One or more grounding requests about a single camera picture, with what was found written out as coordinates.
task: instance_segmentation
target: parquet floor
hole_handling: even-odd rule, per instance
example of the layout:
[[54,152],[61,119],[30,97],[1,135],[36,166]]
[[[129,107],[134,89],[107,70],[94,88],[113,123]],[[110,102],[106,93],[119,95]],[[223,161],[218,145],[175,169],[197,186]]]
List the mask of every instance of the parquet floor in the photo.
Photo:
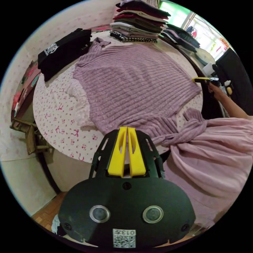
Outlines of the parquet floor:
[[67,192],[61,192],[55,196],[46,206],[32,216],[32,219],[44,228],[51,231],[53,219],[60,210],[61,203]]

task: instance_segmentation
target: human arm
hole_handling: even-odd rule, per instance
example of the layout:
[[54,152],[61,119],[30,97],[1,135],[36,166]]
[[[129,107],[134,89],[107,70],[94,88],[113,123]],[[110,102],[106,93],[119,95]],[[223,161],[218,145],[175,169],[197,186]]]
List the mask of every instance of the human arm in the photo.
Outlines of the human arm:
[[209,92],[214,93],[214,97],[222,104],[224,109],[232,118],[243,118],[253,120],[253,116],[249,116],[241,109],[230,97],[228,97],[219,87],[210,83],[208,85]]

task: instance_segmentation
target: red sign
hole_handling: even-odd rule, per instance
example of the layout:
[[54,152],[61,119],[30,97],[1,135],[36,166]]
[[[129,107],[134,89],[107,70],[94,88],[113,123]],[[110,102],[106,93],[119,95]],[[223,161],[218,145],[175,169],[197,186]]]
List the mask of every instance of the red sign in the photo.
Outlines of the red sign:
[[229,48],[228,43],[223,38],[220,38],[220,41],[226,48]]

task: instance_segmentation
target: stack of folded clothes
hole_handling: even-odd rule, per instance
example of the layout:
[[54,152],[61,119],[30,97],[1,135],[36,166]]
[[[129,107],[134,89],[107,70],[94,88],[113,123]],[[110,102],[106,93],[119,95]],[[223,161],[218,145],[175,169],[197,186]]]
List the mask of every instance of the stack of folded clothes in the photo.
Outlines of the stack of folded clothes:
[[158,34],[170,16],[142,0],[121,0],[111,23],[110,36],[119,41],[157,42]]
[[170,39],[174,43],[177,43],[192,52],[197,52],[196,48],[200,48],[200,44],[197,42],[197,40],[195,40],[185,30],[170,24],[167,24],[167,27],[168,28],[164,29],[161,33],[161,35],[163,35],[165,38]]

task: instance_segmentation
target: black folded shirt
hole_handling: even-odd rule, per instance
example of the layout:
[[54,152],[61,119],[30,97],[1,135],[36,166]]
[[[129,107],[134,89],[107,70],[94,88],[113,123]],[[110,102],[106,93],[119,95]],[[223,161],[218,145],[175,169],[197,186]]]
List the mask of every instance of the black folded shirt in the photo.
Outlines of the black folded shirt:
[[86,54],[91,45],[90,37],[91,30],[78,28],[39,53],[38,69],[44,74],[45,82],[72,61]]
[[167,24],[167,27],[168,29],[175,31],[181,39],[186,40],[187,42],[191,43],[196,48],[200,48],[200,44],[198,43],[198,41],[195,40],[188,32],[186,32],[182,28],[171,25],[171,24]]
[[157,9],[155,7],[150,6],[149,4],[141,1],[141,0],[133,0],[131,2],[128,3],[124,3],[122,6],[120,6],[120,3],[116,4],[116,7],[121,8],[121,7],[139,7],[139,8],[143,8],[151,13],[160,15],[160,16],[164,16],[164,17],[170,17],[171,15],[166,12],[166,11],[162,11],[160,9]]

